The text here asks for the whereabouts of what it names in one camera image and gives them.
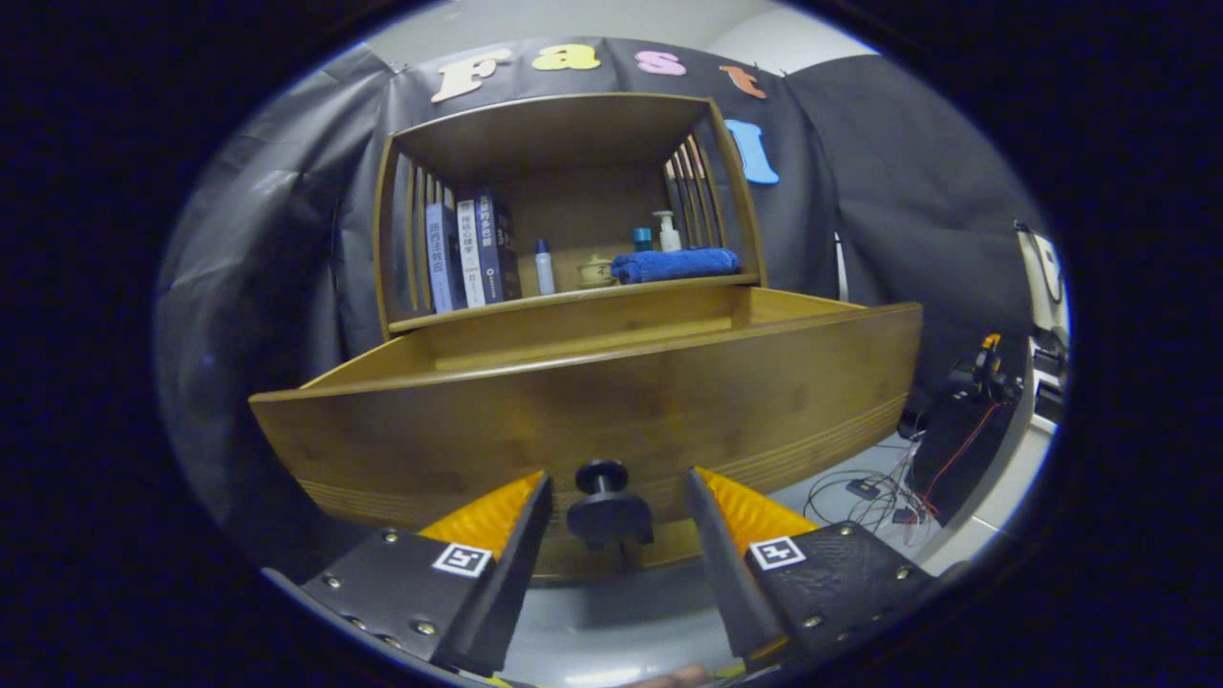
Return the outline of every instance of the folded towel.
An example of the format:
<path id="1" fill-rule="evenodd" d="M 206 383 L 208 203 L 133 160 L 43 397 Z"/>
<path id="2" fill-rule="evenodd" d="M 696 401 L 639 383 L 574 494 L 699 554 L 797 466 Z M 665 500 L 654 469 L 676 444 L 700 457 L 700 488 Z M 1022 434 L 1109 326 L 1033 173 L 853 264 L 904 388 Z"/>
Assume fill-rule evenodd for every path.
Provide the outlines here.
<path id="1" fill-rule="evenodd" d="M 612 274 L 619 277 L 621 284 L 686 276 L 717 276 L 735 274 L 737 270 L 739 255 L 725 248 L 689 248 L 669 253 L 641 251 L 627 255 L 616 255 L 612 260 Z"/>

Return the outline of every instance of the book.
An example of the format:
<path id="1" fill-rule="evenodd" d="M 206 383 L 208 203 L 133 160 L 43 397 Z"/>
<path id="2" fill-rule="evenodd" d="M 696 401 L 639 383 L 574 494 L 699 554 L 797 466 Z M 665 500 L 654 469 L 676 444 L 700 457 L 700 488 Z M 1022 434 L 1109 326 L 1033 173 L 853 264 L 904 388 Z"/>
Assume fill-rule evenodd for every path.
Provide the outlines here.
<path id="1" fill-rule="evenodd" d="M 467 307 L 484 304 L 484 284 L 479 269 L 479 240 L 476 231 L 476 202 L 460 200 L 455 211 L 459 221 L 459 257 Z"/>
<path id="2" fill-rule="evenodd" d="M 514 247 L 510 214 L 489 189 L 478 192 L 475 204 L 479 233 L 479 266 L 484 277 L 484 302 L 498 303 L 521 298 L 519 254 Z"/>
<path id="3" fill-rule="evenodd" d="M 433 309 L 446 313 L 467 306 L 459 255 L 459 226 L 455 220 L 454 197 L 448 189 L 445 200 L 424 207 L 424 241 L 429 252 L 429 286 Z"/>

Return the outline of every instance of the wooden drawer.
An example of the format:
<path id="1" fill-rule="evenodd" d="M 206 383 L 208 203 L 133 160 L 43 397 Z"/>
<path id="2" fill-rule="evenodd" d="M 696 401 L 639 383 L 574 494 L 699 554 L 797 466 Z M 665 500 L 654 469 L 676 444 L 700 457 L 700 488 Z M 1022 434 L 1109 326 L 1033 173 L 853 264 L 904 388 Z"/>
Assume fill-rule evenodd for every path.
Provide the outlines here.
<path id="1" fill-rule="evenodd" d="M 769 492 L 895 428 L 921 307 L 712 280 L 484 308 L 396 336 L 301 390 L 257 395 L 276 455 L 328 513 L 419 529 L 532 472 L 555 480 L 537 576 L 616 571 L 564 529 L 576 469 L 618 459 L 656 517 L 653 566 L 697 556 L 680 474 Z"/>

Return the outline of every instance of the white wall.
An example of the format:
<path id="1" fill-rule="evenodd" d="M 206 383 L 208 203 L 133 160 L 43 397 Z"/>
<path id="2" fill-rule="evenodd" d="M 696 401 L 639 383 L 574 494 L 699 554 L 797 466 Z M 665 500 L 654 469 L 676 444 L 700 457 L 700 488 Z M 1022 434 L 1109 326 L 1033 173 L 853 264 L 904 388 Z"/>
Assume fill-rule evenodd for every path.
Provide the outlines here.
<path id="1" fill-rule="evenodd" d="M 388 24 L 366 44 L 401 68 L 492 43 L 553 35 L 657 40 L 774 73 L 873 53 L 772 0 L 446 0 Z"/>
<path id="2" fill-rule="evenodd" d="M 835 26 L 781 6 L 740 22 L 703 49 L 773 73 L 796 72 L 850 55 L 877 54 Z"/>

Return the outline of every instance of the floor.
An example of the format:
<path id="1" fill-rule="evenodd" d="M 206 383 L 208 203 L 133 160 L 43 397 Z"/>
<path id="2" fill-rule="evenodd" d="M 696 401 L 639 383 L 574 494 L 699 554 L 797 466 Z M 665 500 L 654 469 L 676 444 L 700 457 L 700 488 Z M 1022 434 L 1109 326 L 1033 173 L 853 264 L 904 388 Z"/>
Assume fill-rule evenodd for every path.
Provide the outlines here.
<path id="1" fill-rule="evenodd" d="M 813 502 L 826 519 L 807 507 L 812 522 L 826 525 L 854 518 L 872 530 L 879 522 L 877 535 L 912 556 L 937 533 L 937 522 L 893 524 L 884 500 L 871 511 L 870 501 L 846 492 L 845 483 L 835 483 L 860 477 L 877 480 L 872 474 L 893 473 L 907 450 L 909 442 L 893 435 L 769 497 L 802 513 L 812 486 L 821 488 Z M 823 490 L 829 483 L 833 485 Z M 547 688 L 596 687 L 641 681 L 690 664 L 711 672 L 739 664 L 726 644 L 703 566 L 696 561 L 597 584 L 528 590 L 505 671 L 499 676 Z"/>
<path id="2" fill-rule="evenodd" d="M 903 472 L 896 469 L 905 461 L 909 450 L 909 441 L 893 434 L 883 442 L 848 462 L 815 475 L 810 480 L 804 480 L 797 485 L 773 492 L 769 497 L 819 525 L 839 523 L 841 521 L 857 521 L 870 527 L 893 550 L 911 558 L 922 545 L 938 533 L 938 522 L 933 518 L 923 518 L 921 523 L 916 521 L 911 523 L 893 523 L 893 512 L 896 508 L 904 508 L 904 505 L 896 503 L 889 508 L 890 501 L 888 496 L 893 491 L 885 488 L 887 484 L 879 486 L 881 496 L 873 506 L 871 500 L 865 500 L 845 490 L 849 485 L 848 481 L 865 478 L 868 485 L 873 485 L 882 475 L 893 473 L 896 475 L 896 483 L 904 488 L 899 478 Z M 811 495 L 812 488 L 816 488 L 816 494 L 808 505 L 807 499 Z"/>

